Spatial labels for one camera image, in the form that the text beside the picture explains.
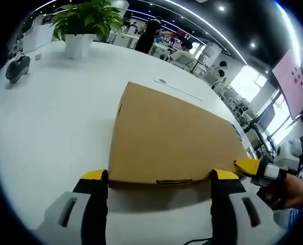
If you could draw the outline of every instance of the television screen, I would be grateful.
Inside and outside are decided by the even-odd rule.
[[[295,119],[303,110],[303,75],[291,50],[286,52],[272,72],[281,87],[290,115]]]

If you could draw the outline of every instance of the office desk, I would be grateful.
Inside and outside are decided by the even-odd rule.
[[[9,86],[0,71],[0,180],[23,223],[36,228],[47,207],[83,173],[108,168],[114,120],[128,81],[206,109],[242,128],[202,80],[149,55],[93,42],[82,60],[51,42],[28,55],[29,74]],[[42,59],[34,56],[42,53]],[[162,78],[166,86],[155,82]],[[212,236],[209,186],[157,192],[109,190],[107,244],[183,244]]]

